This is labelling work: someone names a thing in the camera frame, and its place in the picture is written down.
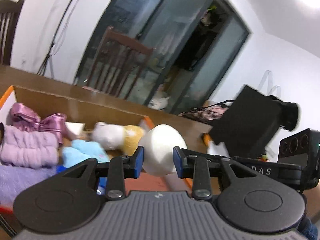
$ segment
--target box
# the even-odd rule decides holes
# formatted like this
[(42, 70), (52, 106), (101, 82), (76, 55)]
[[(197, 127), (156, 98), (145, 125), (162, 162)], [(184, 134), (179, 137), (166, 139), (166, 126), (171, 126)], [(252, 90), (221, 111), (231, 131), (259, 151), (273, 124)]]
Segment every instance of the box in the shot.
[[(147, 116), (18, 86), (10, 86), (0, 99), (0, 122), (7, 125), (12, 124), (9, 111), (16, 102), (23, 103), (25, 106), (33, 109), (41, 119), (55, 113), (64, 113), (67, 115), (67, 122), (85, 123), (85, 130), (92, 130), (97, 122), (118, 125), (140, 125), (147, 131), (154, 127), (153, 122)], [(110, 157), (118, 156), (119, 154), (119, 151), (108, 151)], [(168, 178), (170, 178), (170, 185), (168, 185), (166, 178), (154, 177), (144, 173), (137, 180), (126, 179), (126, 188), (130, 190), (150, 191), (190, 190), (177, 175), (172, 176), (170, 174)], [(0, 212), (1, 210), (6, 213), (12, 212), (12, 210), (0, 206)]]

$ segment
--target doorway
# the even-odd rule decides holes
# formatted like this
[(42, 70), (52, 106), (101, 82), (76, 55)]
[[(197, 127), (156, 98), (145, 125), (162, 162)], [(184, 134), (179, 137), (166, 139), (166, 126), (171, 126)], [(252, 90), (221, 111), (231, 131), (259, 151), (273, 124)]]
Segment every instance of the doorway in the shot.
[[(223, 0), (112, 0), (92, 34), (75, 83), (84, 85), (105, 29), (114, 26), (115, 30), (154, 49), (129, 95), (129, 101), (147, 106), (157, 98), (165, 99), (162, 108), (170, 113), (199, 106), (232, 62), (228, 49), (224, 57), (229, 65), (209, 60), (212, 58), (209, 54), (218, 48), (221, 35), (227, 30), (232, 17), (238, 19)], [(243, 32), (248, 35), (242, 22), (237, 22), (240, 23), (241, 35)], [(201, 73), (208, 77), (204, 86), (197, 84), (204, 82), (200, 78)], [(201, 96), (196, 99), (194, 93), (191, 93), (192, 98), (187, 96), (191, 92), (188, 90), (190, 85), (200, 87)]]

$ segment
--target screw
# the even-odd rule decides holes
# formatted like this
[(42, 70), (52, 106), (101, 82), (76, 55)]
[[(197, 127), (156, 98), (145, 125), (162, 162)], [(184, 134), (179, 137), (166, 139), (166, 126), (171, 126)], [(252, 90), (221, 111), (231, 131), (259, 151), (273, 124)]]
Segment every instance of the screw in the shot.
[(123, 192), (121, 190), (113, 189), (108, 191), (108, 197), (110, 198), (120, 198), (123, 196)]
[(195, 191), (195, 194), (197, 197), (201, 197), (201, 198), (209, 197), (211, 195), (210, 191), (207, 189), (197, 189)]

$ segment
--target yellow plush toy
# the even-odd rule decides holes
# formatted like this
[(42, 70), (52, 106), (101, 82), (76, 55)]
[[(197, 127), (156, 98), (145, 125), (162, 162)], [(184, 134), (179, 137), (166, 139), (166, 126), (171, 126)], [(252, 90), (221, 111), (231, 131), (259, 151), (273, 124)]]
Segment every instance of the yellow plush toy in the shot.
[(136, 125), (115, 125), (97, 122), (91, 139), (101, 144), (105, 150), (121, 150), (125, 155), (133, 155), (145, 130)]

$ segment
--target bow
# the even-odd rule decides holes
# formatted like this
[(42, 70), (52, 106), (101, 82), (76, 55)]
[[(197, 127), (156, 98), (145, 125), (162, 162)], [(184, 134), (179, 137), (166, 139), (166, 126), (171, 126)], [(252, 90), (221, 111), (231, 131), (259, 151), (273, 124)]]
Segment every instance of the bow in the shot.
[(10, 115), (13, 126), (20, 131), (51, 132), (56, 135), (59, 143), (62, 143), (62, 138), (65, 135), (72, 134), (66, 127), (67, 116), (65, 114), (53, 114), (41, 120), (40, 116), (31, 108), (22, 103), (14, 103)]

